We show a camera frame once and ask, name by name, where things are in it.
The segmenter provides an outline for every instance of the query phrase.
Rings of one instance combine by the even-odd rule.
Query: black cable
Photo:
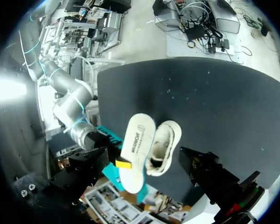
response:
[[[247,48],[247,47],[245,47],[245,46],[241,46],[242,48],[246,48],[248,51],[250,51],[250,54],[247,54],[246,52],[244,52],[244,51],[242,51],[244,54],[246,54],[246,55],[248,55],[248,56],[252,56],[253,54],[252,54],[252,51],[249,49],[249,48]]]
[[[188,46],[189,48],[194,48],[194,47],[196,47],[196,43],[195,43],[194,41],[188,41],[188,42],[187,42],[187,46]]]
[[[170,10],[172,10],[172,11],[177,12],[175,9],[172,9],[172,8],[168,7],[168,4],[169,4],[170,2],[167,2],[166,4],[164,4],[164,5],[165,5],[165,7],[166,7],[166,8],[168,8],[168,9],[170,9]]]
[[[246,23],[249,27],[252,27],[252,28],[255,28],[255,29],[259,29],[259,28],[262,27],[262,24],[254,21],[252,17],[250,17],[246,14],[243,15],[243,18],[244,18],[244,20],[246,21]]]

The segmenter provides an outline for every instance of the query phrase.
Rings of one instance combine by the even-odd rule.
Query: blue tape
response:
[[[45,73],[45,68],[44,68],[43,64],[42,64],[40,61],[38,61],[38,62],[39,62],[39,64],[41,65],[41,68],[42,68],[42,71],[43,71],[44,75],[46,75],[46,73]]]
[[[26,52],[24,52],[24,54],[27,54],[27,53],[29,53],[30,51],[32,51],[34,48],[36,48],[36,46],[39,44],[39,41],[37,42],[37,44],[33,47],[33,48],[31,48],[29,51],[26,51]]]
[[[80,102],[77,98],[75,98],[75,100],[76,100],[76,102],[80,105],[80,107],[82,108],[82,111],[84,111],[84,107],[83,107],[83,105],[81,104],[81,102]]]
[[[61,69],[61,68],[58,68],[58,69],[56,69],[55,71],[52,72],[52,74],[50,75],[50,78],[49,78],[50,82],[51,82],[52,75],[54,75],[54,73],[55,73],[56,71],[58,71],[58,70],[62,70],[62,69]]]

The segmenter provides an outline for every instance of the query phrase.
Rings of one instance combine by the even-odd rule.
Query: white cable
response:
[[[77,55],[76,57],[79,57],[79,58],[83,59],[83,60],[89,65],[90,70],[91,70],[91,73],[92,73],[92,75],[91,75],[92,77],[91,77],[91,85],[90,85],[90,87],[92,87],[92,86],[93,86],[93,83],[94,83],[94,71],[93,71],[92,65],[90,64],[90,62],[89,62],[85,57],[80,56],[80,55]]]
[[[205,7],[207,7],[207,8],[211,11],[210,7],[208,7],[206,4],[204,4],[204,3],[201,2],[201,1],[192,2],[192,3],[188,4],[187,6],[189,6],[189,5],[194,5],[194,4],[203,4]]]
[[[205,11],[207,13],[207,15],[210,15],[210,13],[205,9],[205,8],[202,8],[200,6],[191,6],[191,5],[187,5],[185,8],[199,8],[199,9],[202,9],[203,11]]]

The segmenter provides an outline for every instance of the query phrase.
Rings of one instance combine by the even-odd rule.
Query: white floor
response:
[[[106,57],[125,60],[126,63],[167,58],[166,34],[154,23],[153,3],[154,0],[132,0],[132,8],[125,15],[121,28],[121,44],[106,51]],[[232,6],[241,7],[254,19],[257,18],[257,12],[252,7],[236,3]],[[245,20],[240,20],[240,23],[238,35],[241,45],[249,48],[253,54],[252,56],[243,54],[244,66],[259,70],[280,82],[278,54],[268,48],[269,46],[276,49],[270,33],[263,39],[255,39],[251,36],[253,28],[249,27]]]

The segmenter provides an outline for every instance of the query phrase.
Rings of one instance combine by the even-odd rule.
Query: table surface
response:
[[[229,51],[230,58],[225,53],[217,52],[210,54],[198,41],[195,41],[196,47],[189,48],[187,46],[188,38],[180,30],[169,31],[166,33],[166,55],[168,57],[207,57],[220,59],[230,62],[230,58],[237,63],[243,63],[241,40],[239,34],[221,32],[224,39],[229,40],[229,44],[234,47],[234,55]],[[207,40],[202,39],[203,45],[207,44]]]
[[[121,138],[136,113],[181,126],[170,169],[146,176],[177,201],[202,195],[179,164],[180,146],[213,152],[241,181],[258,170],[264,188],[280,174],[280,83],[259,71],[194,57],[128,64],[99,73],[98,98],[102,125]]]

